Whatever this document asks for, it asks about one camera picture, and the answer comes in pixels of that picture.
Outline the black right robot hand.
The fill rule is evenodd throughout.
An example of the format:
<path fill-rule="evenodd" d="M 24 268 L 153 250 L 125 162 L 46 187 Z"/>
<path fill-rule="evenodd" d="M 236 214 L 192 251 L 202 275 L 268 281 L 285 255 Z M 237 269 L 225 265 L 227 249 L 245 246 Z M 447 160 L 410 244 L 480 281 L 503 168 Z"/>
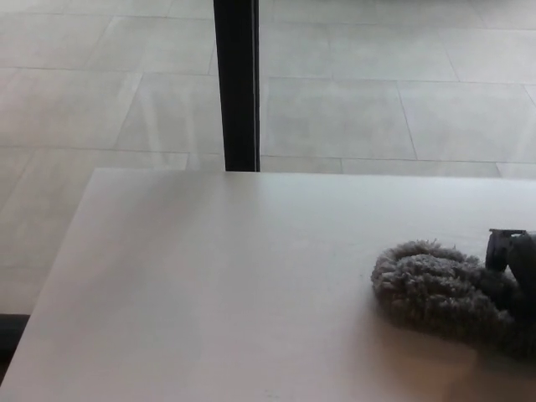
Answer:
<path fill-rule="evenodd" d="M 512 272 L 521 296 L 521 306 L 535 313 L 535 232 L 524 229 L 489 229 L 485 267 Z"/>

